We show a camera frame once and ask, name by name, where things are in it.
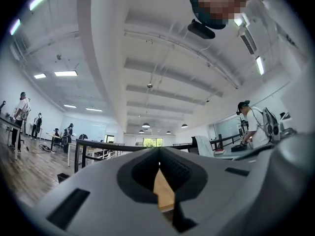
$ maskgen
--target ceiling beam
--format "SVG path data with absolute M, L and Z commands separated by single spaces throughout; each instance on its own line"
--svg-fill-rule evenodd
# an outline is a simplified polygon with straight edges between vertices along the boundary
M 182 117 L 156 116 L 156 115 L 141 114 L 141 113 L 135 113 L 135 112 L 127 112 L 127 116 L 135 116 L 135 117 L 141 116 L 141 117 L 152 118 L 152 119 L 184 120 L 184 118 Z
M 134 101 L 128 101 L 127 106 L 128 107 L 135 107 L 135 108 L 144 108 L 145 107 L 146 109 L 168 111 L 168 112 L 175 112 L 175 113 L 189 114 L 189 115 L 192 115 L 192 113 L 193 113 L 193 111 L 191 111 L 191 110 L 172 108 L 172 107 L 167 107 L 167 106 L 162 106 L 162 105 L 147 104 L 144 106 L 143 103 L 134 102 Z
M 236 89 L 238 89 L 242 85 L 240 79 L 236 75 L 232 74 L 231 69 L 229 69 L 228 66 L 224 64 L 224 62 L 217 58 L 215 55 L 208 52 L 207 56 L 205 56 L 198 50 L 195 50 L 193 47 L 188 46 L 187 43 L 184 44 L 180 36 L 172 34 L 172 37 L 166 37 L 165 32 L 161 33 L 162 30 L 157 29 L 157 26 L 155 27 L 156 28 L 153 28 L 151 24 L 145 21 L 129 19 L 125 21 L 125 36 L 149 41 L 153 41 L 152 39 L 154 38 L 157 40 L 161 40 L 154 41 L 156 43 L 160 43 L 165 46 L 169 46 L 169 44 L 171 44 L 171 46 L 178 47 L 184 52 L 188 51 L 194 57 L 204 61 L 206 64 L 210 64 L 211 66 L 209 67 L 211 69 L 218 72 Z
M 125 68 L 126 69 L 131 69 L 131 70 L 137 70 L 137 71 L 142 71 L 142 72 L 147 72 L 147 73 L 153 73 L 155 64 L 150 63 L 150 62 L 145 62 L 137 59 L 131 59 L 127 58 L 125 62 Z M 219 92 L 217 89 L 211 87 L 209 84 L 204 83 L 203 81 L 199 79 L 191 79 L 191 76 L 188 76 L 186 74 L 180 73 L 176 71 L 175 69 L 172 69 L 170 67 L 164 66 L 163 70 L 158 70 L 156 69 L 155 74 L 161 75 L 166 78 L 170 78 L 176 81 L 183 82 L 185 84 L 191 85 L 195 88 L 204 90 L 206 92 L 209 92 L 211 94 L 215 94 L 218 97 L 222 97 L 223 93 Z
M 162 90 L 148 90 L 147 87 L 140 87 L 140 86 L 134 86 L 134 85 L 127 85 L 126 91 L 131 91 L 131 92 L 139 92 L 139 93 L 144 93 L 144 94 L 150 94 L 150 95 L 156 95 L 156 96 L 161 96 L 165 98 L 170 98 L 170 99 L 175 99 L 175 100 L 181 100 L 193 104 L 198 104 L 198 105 L 205 105 L 205 101 L 202 100 L 197 100 L 193 98 L 189 98 L 180 94 L 174 95 L 174 93 L 162 91 Z

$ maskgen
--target white t-shirt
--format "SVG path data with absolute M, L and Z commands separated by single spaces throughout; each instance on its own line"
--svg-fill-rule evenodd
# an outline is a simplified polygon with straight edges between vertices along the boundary
M 253 107 L 252 110 L 247 113 L 247 121 L 249 126 L 248 131 L 256 131 L 256 133 L 252 136 L 253 148 L 260 147 L 269 142 L 269 137 L 262 129 L 264 125 L 264 120 L 261 112 L 262 111 L 258 108 L 255 109 L 255 107 Z
M 20 100 L 19 105 L 16 107 L 16 111 L 18 111 L 19 109 L 21 109 L 22 111 L 16 117 L 17 120 L 22 120 L 22 114 L 26 112 L 27 107 L 30 107 L 28 99 L 25 98 L 23 100 Z

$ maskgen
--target black railing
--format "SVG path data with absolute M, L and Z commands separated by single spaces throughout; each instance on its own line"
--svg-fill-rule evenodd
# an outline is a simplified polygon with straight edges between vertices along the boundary
M 79 170 L 79 152 L 80 146 L 83 146 L 82 149 L 82 168 L 86 166 L 86 159 L 92 159 L 95 161 L 102 161 L 103 159 L 97 157 L 87 156 L 87 147 L 90 148 L 99 148 L 103 149 L 106 152 L 109 151 L 128 151 L 128 152 L 135 152 L 138 150 L 145 149 L 146 147 L 136 147 L 136 146 L 122 146 L 116 144 L 107 144 L 107 143 L 99 143 L 99 142 L 92 142 L 87 140 L 76 139 L 76 147 L 75 147 L 75 156 L 74 156 L 74 172 Z
M 210 142 L 210 144 L 214 144 L 215 149 L 218 149 L 218 148 L 223 148 L 223 147 L 225 147 L 225 146 L 227 146 L 227 145 L 229 145 L 229 144 L 235 143 L 236 141 L 239 140 L 239 139 L 235 139 L 236 137 L 239 137 L 239 139 L 240 139 L 240 134 L 237 134 L 237 135 L 235 135 L 235 136 L 226 137 L 226 138 L 217 139 L 217 140 L 214 140 L 214 141 L 209 141 L 209 142 Z M 223 142 L 224 142 L 224 141 L 227 141 L 227 140 L 232 140 L 232 142 L 229 143 L 229 144 L 223 145 Z M 188 149 L 188 148 L 196 148 L 196 147 L 197 147 L 197 144 L 193 144 L 193 143 L 191 143 L 191 144 L 183 144 L 183 145 L 170 146 L 170 148 L 176 148 L 176 149 Z
M 210 141 L 210 144 L 214 144 L 215 149 L 218 148 L 223 148 L 224 146 L 228 145 L 223 145 L 224 141 L 227 140 L 232 140 L 231 143 L 234 143 L 235 140 L 234 138 L 240 137 L 240 135 L 235 135 L 235 136 L 230 136 L 226 137 L 223 139 L 217 139 L 214 141 Z M 103 159 L 97 158 L 97 157 L 91 157 L 87 156 L 87 147 L 90 148 L 99 148 L 103 149 L 106 152 L 111 152 L 111 151 L 128 151 L 128 152 L 135 152 L 139 151 L 142 149 L 146 149 L 146 147 L 136 147 L 136 146 L 122 146 L 122 145 L 116 145 L 116 144 L 108 144 L 108 143 L 99 143 L 99 142 L 92 142 L 92 141 L 87 141 L 87 140 L 81 140 L 81 139 L 76 139 L 76 147 L 75 147 L 75 157 L 74 157 L 74 172 L 77 172 L 79 170 L 79 165 L 82 165 L 82 168 L 86 166 L 86 159 L 92 159 L 95 161 L 102 161 Z M 82 149 L 82 163 L 79 163 L 79 152 L 80 152 L 80 146 L 83 146 Z M 176 149 L 188 149 L 188 148 L 197 148 L 197 143 L 192 143 L 192 144 L 184 144 L 184 145 L 178 145 L 178 146 L 168 146 L 168 148 L 176 148 Z

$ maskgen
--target whiteboard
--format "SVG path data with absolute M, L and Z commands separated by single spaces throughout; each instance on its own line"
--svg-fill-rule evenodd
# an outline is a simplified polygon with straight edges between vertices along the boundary
M 106 123 L 64 116 L 60 131 L 63 133 L 64 129 L 68 128 L 70 123 L 73 123 L 72 132 L 76 134 L 76 136 L 72 138 L 73 140 L 79 139 L 81 134 L 86 134 L 88 136 L 88 140 L 98 142 L 100 142 L 100 140 L 104 140 L 107 128 Z

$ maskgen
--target black vent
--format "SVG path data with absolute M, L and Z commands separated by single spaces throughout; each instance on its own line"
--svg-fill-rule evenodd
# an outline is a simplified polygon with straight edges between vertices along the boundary
M 253 51 L 253 49 L 252 49 L 250 43 L 248 42 L 247 38 L 245 37 L 245 35 L 241 35 L 241 39 L 242 39 L 243 42 L 245 43 L 245 45 L 246 45 L 248 51 L 250 52 L 250 54 L 253 55 L 253 54 L 254 54 L 254 51 Z

